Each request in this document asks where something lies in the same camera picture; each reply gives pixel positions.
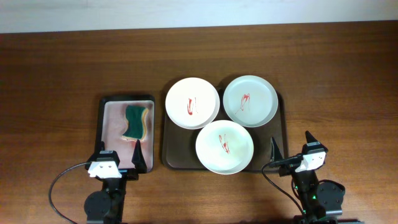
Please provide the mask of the green yellow sponge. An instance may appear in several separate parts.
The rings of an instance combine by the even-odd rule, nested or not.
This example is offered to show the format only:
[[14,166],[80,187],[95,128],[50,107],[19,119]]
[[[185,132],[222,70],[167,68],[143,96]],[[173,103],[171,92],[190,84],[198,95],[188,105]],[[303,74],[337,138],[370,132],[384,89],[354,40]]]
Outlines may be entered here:
[[149,110],[138,105],[128,105],[125,110],[127,128],[122,138],[128,141],[144,140],[147,134],[146,116]]

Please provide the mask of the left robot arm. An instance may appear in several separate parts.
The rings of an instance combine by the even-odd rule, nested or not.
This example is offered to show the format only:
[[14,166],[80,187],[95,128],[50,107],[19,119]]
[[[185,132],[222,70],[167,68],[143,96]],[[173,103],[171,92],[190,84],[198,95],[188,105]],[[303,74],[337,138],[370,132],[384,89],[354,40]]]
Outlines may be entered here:
[[122,170],[116,151],[106,151],[104,142],[99,151],[88,159],[88,173],[102,181],[102,189],[90,194],[85,200],[84,210],[87,223],[120,224],[123,222],[126,186],[129,181],[139,179],[139,174],[147,172],[147,165],[142,153],[141,142],[136,141],[131,162],[134,168]]

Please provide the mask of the white plate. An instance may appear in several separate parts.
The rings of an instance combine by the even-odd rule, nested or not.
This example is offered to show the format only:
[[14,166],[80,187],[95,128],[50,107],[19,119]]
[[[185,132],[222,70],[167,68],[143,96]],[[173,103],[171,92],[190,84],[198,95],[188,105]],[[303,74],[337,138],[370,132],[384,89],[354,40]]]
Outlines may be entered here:
[[199,132],[195,150],[208,170],[231,175],[248,166],[254,154],[254,143],[248,131],[238,123],[218,120]]

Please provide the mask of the pale grey plate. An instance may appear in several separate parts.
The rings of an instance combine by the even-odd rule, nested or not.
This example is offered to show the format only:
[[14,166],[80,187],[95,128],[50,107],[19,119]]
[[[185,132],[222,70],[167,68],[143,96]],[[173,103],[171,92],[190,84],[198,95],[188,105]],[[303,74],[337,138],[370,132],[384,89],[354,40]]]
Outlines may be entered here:
[[228,117],[244,127],[256,128],[268,123],[279,105],[274,87],[254,75],[235,78],[223,93],[223,107]]

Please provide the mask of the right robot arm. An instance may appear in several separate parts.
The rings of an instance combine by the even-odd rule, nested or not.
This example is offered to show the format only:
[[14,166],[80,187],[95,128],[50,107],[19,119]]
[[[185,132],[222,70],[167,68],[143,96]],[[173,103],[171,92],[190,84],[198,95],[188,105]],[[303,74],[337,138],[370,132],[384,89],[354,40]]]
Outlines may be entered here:
[[345,187],[332,180],[318,179],[315,171],[324,165],[328,149],[309,131],[305,137],[307,143],[300,154],[273,158],[267,167],[278,168],[281,177],[292,177],[292,200],[301,213],[293,218],[294,223],[338,223]]

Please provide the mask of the cream plate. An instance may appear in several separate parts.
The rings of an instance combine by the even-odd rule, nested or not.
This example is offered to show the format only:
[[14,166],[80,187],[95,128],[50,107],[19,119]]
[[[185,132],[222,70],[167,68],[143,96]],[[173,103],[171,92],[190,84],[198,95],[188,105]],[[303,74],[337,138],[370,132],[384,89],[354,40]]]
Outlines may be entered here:
[[177,126],[200,129],[215,119],[220,110],[220,97],[210,82],[196,77],[184,78],[167,92],[165,109]]

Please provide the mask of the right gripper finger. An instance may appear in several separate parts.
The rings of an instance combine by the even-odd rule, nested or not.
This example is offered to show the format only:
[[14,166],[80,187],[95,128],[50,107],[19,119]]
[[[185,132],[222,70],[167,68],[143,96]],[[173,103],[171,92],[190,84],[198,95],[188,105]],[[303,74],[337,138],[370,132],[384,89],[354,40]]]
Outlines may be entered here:
[[271,162],[282,160],[283,156],[280,153],[280,149],[274,139],[271,137]]
[[305,152],[328,152],[328,149],[318,141],[310,131],[305,132],[307,143],[305,145]]

